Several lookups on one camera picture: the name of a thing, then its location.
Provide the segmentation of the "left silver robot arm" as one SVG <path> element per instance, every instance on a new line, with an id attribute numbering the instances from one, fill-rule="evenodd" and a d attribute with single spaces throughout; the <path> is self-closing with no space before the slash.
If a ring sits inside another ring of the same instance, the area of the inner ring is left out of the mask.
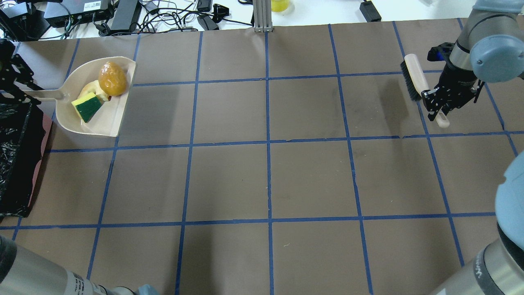
<path id="1" fill-rule="evenodd" d="M 1 216 L 26 217 L 34 202 L 51 119 L 39 104 L 55 102 L 64 129 L 86 136 L 119 135 L 136 62 L 122 56 L 95 59 L 75 69 L 56 90 L 35 84 L 34 72 L 1 40 Z M 1 237 L 2 295 L 156 295 L 149 284 L 137 290 L 107 288 Z"/>

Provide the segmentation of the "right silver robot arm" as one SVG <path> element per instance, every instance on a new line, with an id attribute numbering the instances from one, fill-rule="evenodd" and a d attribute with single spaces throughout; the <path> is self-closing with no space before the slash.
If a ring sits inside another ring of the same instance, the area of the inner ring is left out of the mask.
<path id="1" fill-rule="evenodd" d="M 523 77 L 523 32 L 517 16 L 522 0 L 478 0 L 454 43 L 432 47 L 429 61 L 445 61 L 434 88 L 416 56 L 404 58 L 404 76 L 414 82 L 412 99 L 421 99 L 430 121 L 449 126 L 447 114 L 477 100 L 483 83 Z M 434 295 L 522 295 L 523 154 L 504 173 L 497 188 L 495 215 L 499 237 L 479 251 L 433 292 Z"/>

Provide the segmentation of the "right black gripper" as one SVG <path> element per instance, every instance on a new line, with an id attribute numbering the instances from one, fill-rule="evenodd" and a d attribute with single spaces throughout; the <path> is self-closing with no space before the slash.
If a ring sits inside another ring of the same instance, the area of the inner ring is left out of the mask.
<path id="1" fill-rule="evenodd" d="M 443 70 L 438 80 L 440 89 L 443 91 L 439 98 L 445 99 L 441 108 L 441 120 L 449 121 L 449 112 L 462 108 L 466 103 L 473 100 L 477 103 L 485 82 L 479 80 L 473 71 L 469 70 Z M 433 122 L 440 112 L 437 102 L 426 102 L 427 118 Z"/>

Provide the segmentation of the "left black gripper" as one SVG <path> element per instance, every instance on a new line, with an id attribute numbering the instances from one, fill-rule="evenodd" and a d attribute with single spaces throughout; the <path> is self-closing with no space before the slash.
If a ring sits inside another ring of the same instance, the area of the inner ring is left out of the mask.
<path id="1" fill-rule="evenodd" d="M 20 54 L 15 54 L 14 51 L 15 45 L 11 41 L 0 40 L 0 89 L 12 95 L 8 104 L 32 103 L 38 106 L 41 101 L 22 91 L 18 85 L 23 84 L 36 91 L 44 89 L 34 83 L 34 72 Z"/>

